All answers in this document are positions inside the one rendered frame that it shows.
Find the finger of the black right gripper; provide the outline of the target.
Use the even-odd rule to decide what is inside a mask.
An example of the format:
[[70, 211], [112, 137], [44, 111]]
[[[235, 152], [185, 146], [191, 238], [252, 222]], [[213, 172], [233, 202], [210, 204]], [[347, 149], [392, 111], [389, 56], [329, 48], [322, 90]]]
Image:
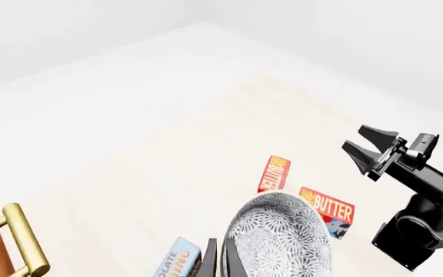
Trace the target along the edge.
[[379, 153], [364, 149], [363, 147], [360, 147], [349, 140], [344, 142], [341, 149], [343, 149], [350, 156], [362, 175], [370, 172], [380, 159]]
[[373, 144], [380, 152], [386, 152], [387, 149], [394, 145], [394, 141], [398, 137], [397, 132], [384, 131], [366, 125], [362, 125], [358, 133]]

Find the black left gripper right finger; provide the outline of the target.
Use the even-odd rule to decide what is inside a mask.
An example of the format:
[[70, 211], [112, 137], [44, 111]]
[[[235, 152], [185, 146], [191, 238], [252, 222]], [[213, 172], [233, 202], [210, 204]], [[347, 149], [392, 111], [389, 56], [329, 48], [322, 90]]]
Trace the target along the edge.
[[225, 240], [224, 258], [221, 258], [220, 274], [221, 277], [248, 277], [244, 266], [241, 263], [238, 250], [236, 248], [235, 239], [227, 238]]

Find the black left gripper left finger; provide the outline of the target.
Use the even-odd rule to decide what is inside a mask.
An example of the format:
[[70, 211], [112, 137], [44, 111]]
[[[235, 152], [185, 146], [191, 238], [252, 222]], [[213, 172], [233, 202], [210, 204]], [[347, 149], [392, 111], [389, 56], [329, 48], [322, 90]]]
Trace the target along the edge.
[[217, 277], [218, 243], [210, 238], [197, 277]]

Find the blue chocolate pudding box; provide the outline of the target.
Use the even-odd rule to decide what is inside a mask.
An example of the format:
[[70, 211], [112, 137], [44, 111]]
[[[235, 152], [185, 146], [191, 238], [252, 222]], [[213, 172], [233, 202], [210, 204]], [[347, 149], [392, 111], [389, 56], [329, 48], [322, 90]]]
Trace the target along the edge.
[[196, 277], [201, 263], [201, 249], [178, 237], [152, 277]]

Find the red butter box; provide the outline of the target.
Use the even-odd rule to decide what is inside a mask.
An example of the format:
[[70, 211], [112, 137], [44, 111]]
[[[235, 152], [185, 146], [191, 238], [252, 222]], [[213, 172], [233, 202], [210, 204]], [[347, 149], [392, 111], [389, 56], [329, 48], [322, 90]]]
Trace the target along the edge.
[[257, 193], [280, 190], [285, 186], [291, 161], [279, 156], [270, 156], [258, 184]]
[[331, 237], [342, 239], [353, 224], [355, 206], [302, 186], [299, 195], [323, 218]]

